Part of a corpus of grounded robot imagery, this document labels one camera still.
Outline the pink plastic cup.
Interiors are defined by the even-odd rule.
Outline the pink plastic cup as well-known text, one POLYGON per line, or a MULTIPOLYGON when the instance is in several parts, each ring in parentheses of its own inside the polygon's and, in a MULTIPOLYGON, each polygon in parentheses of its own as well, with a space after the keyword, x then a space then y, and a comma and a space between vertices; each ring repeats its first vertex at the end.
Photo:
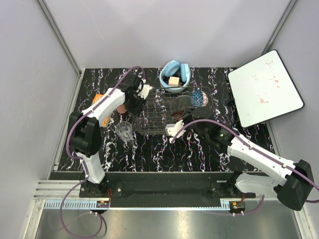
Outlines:
POLYGON ((120 114, 125 114, 127 112, 127 109, 125 108, 124 105, 120 105, 116 108, 117 112, 120 114))

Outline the blue patterned bowl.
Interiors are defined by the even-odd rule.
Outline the blue patterned bowl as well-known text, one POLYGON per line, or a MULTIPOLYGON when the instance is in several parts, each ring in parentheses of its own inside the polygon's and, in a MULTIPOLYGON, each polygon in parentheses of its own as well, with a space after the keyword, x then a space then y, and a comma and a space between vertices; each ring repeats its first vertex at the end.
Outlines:
POLYGON ((207 94, 202 90, 196 89, 191 95, 191 105, 194 107, 205 107, 207 104, 207 94))

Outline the clear glass plate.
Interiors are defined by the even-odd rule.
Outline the clear glass plate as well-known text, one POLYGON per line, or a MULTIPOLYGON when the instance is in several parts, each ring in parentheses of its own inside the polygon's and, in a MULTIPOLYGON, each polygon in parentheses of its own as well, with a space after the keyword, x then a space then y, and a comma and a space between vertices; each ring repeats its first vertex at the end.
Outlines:
POLYGON ((172 100, 169 106, 172 112, 179 112, 190 107, 192 107, 192 100, 191 96, 187 95, 176 97, 174 100, 172 100))

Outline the red floral plate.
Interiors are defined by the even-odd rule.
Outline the red floral plate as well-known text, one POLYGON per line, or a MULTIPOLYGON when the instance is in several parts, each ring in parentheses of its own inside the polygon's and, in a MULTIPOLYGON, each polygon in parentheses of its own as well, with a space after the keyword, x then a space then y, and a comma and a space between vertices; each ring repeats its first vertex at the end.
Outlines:
POLYGON ((185 114, 185 109, 181 109, 181 110, 173 112, 171 116, 173 118, 180 119, 180 118, 182 118, 184 116, 184 114, 185 114))

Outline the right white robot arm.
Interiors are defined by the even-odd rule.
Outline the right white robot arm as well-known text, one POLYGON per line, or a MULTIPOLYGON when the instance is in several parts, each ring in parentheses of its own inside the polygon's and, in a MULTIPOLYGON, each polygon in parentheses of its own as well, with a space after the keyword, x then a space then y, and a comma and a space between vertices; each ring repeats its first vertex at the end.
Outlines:
POLYGON ((319 188, 308 162, 284 159, 259 147, 244 135, 213 120, 212 113, 204 107, 187 108, 182 118, 185 127, 207 143, 265 173, 265 176, 240 173, 226 185, 229 196, 235 198, 242 193, 276 195, 283 205, 295 211, 301 210, 305 203, 318 202, 308 199, 312 189, 319 188))

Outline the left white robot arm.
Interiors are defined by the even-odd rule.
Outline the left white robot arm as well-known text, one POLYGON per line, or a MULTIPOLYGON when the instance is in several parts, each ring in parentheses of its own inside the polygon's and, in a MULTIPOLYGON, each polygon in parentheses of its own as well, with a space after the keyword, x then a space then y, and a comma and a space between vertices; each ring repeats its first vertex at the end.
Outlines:
POLYGON ((70 114, 66 151, 69 157, 80 160, 85 178, 92 183, 90 191, 96 197, 103 197, 108 190, 108 185, 102 182, 105 172, 99 157, 102 123, 119 106, 124 106, 127 112, 138 116, 152 89, 145 79, 127 73, 96 103, 81 112, 70 114))

